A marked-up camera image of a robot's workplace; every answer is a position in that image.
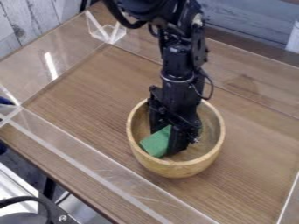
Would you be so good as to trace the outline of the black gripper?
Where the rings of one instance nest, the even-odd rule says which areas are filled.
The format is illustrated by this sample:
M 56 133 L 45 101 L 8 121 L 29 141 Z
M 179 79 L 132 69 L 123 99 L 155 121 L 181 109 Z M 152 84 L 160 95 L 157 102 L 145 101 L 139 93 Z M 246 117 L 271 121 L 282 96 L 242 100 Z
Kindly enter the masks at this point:
M 151 133 L 167 127 L 167 154 L 175 155 L 201 138 L 196 109 L 203 99 L 203 77 L 192 74 L 184 79 L 163 75 L 161 83 L 160 87 L 149 87 Z

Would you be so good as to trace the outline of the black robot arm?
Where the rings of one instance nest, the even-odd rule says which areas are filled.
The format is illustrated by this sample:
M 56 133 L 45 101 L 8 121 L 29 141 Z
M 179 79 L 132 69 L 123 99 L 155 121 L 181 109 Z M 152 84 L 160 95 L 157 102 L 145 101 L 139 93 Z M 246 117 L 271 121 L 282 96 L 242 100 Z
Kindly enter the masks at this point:
M 199 141 L 201 119 L 196 109 L 209 78 L 201 5 L 196 0 L 103 0 L 117 22 L 128 29 L 148 27 L 157 38 L 163 85 L 151 86 L 147 100 L 151 135 L 140 141 L 153 157 L 173 155 Z

